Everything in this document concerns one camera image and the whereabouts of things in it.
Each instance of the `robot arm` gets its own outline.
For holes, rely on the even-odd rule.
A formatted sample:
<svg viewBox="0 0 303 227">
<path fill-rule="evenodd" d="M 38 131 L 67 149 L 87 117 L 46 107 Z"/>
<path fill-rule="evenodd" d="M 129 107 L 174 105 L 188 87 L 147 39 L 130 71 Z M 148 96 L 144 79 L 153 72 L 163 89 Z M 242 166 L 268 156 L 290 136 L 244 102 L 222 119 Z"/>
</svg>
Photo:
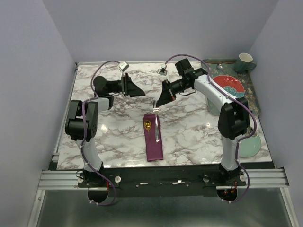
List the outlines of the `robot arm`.
<svg viewBox="0 0 303 227">
<path fill-rule="evenodd" d="M 84 130 L 86 130 L 87 137 L 82 147 L 83 155 L 94 169 L 99 170 L 102 167 L 102 161 L 98 156 L 94 139 L 97 133 L 98 113 L 109 110 L 113 106 L 114 96 L 110 93 L 121 92 L 124 96 L 130 97 L 144 96 L 145 93 L 132 82 L 128 73 L 122 75 L 121 80 L 115 81 L 107 81 L 104 77 L 98 76 L 94 79 L 93 84 L 98 98 L 85 103 L 86 129 L 83 127 L 82 101 L 71 100 L 65 123 L 65 132 L 81 148 Z M 93 172 L 84 160 L 83 162 L 84 170 Z"/>
<path fill-rule="evenodd" d="M 241 135 L 246 133 L 249 127 L 249 114 L 243 110 L 241 106 L 232 100 L 224 97 L 217 89 L 215 89 L 207 79 L 207 72 L 204 69 L 193 69 L 188 59 L 180 60 L 176 63 L 179 75 L 182 77 L 172 83 L 165 80 L 162 82 L 162 93 L 157 102 L 157 106 L 176 100 L 176 94 L 184 92 L 188 88 L 196 89 L 209 98 L 214 105 L 221 110 L 218 122 L 218 129 L 223 135 L 223 157 L 221 166 L 228 174 L 237 171 L 239 165 L 235 160 L 236 141 Z M 245 98 L 237 99 L 248 107 Z"/>
</svg>

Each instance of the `fork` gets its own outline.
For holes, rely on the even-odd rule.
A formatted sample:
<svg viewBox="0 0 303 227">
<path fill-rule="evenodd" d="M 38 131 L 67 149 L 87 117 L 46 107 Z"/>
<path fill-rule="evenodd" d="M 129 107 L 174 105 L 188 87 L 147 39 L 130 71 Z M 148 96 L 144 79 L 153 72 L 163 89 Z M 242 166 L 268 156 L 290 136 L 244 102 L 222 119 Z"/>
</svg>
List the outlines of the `fork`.
<svg viewBox="0 0 303 227">
<path fill-rule="evenodd" d="M 156 142 L 160 141 L 159 138 L 159 127 L 158 127 L 158 116 L 157 113 L 159 112 L 159 108 L 157 107 L 157 101 L 153 100 L 152 101 L 152 111 L 155 113 L 156 115 L 156 121 L 155 121 L 155 129 L 156 129 Z"/>
</svg>

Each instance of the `marble surface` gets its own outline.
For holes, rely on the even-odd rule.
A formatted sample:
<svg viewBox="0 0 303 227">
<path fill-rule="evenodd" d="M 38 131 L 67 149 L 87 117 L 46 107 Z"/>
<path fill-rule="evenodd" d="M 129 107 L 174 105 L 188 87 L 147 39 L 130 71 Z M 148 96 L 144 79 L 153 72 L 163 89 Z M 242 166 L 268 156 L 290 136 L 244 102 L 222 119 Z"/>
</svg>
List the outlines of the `marble surface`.
<svg viewBox="0 0 303 227">
<path fill-rule="evenodd" d="M 198 62 L 192 63 L 199 68 Z M 114 107 L 98 115 L 98 131 L 95 136 L 97 150 L 104 167 L 175 166 L 220 163 L 223 139 L 217 128 L 218 117 L 209 113 L 206 97 L 196 92 L 190 96 L 177 95 L 175 102 L 160 107 L 159 118 L 163 140 L 164 160 L 147 162 L 143 135 L 143 115 L 152 112 L 152 100 L 158 99 L 164 76 L 157 74 L 161 63 L 130 64 L 127 72 L 132 81 L 145 91 L 146 96 L 129 98 L 115 96 Z M 82 65 L 72 93 L 72 99 L 93 97 L 90 79 L 97 65 Z M 180 76 L 174 63 L 168 64 L 169 79 Z M 107 65 L 97 73 L 108 80 L 120 79 L 116 65 Z M 263 131 L 258 122 L 261 137 L 260 152 L 241 162 L 271 161 Z M 83 168 L 80 151 L 75 142 L 63 132 L 58 148 L 57 169 Z"/>
</svg>

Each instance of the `gray wall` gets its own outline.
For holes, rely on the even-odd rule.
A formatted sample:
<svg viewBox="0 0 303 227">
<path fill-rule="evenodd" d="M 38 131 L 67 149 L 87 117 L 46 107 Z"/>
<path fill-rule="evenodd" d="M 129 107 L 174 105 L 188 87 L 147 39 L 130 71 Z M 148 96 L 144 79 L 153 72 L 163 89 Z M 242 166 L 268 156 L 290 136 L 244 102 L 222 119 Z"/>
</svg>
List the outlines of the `gray wall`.
<svg viewBox="0 0 303 227">
<path fill-rule="evenodd" d="M 41 0 L 0 7 L 0 226 L 27 225 L 75 65 Z"/>
<path fill-rule="evenodd" d="M 261 106 L 260 120 L 272 158 L 284 166 L 303 226 L 303 1 L 280 0 L 250 53 Z"/>
<path fill-rule="evenodd" d="M 277 0 L 43 0 L 75 61 L 249 51 Z"/>
</svg>

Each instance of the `teal mug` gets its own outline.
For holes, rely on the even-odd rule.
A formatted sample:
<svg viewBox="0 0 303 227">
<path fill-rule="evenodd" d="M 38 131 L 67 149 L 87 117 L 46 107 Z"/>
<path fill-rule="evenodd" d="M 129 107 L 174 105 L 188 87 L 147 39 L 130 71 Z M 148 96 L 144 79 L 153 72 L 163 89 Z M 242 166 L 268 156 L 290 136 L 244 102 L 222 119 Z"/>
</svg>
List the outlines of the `teal mug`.
<svg viewBox="0 0 303 227">
<path fill-rule="evenodd" d="M 253 70 L 256 66 L 257 64 L 252 62 L 250 54 L 240 53 L 233 69 L 237 73 L 244 73 L 246 70 Z"/>
</svg>

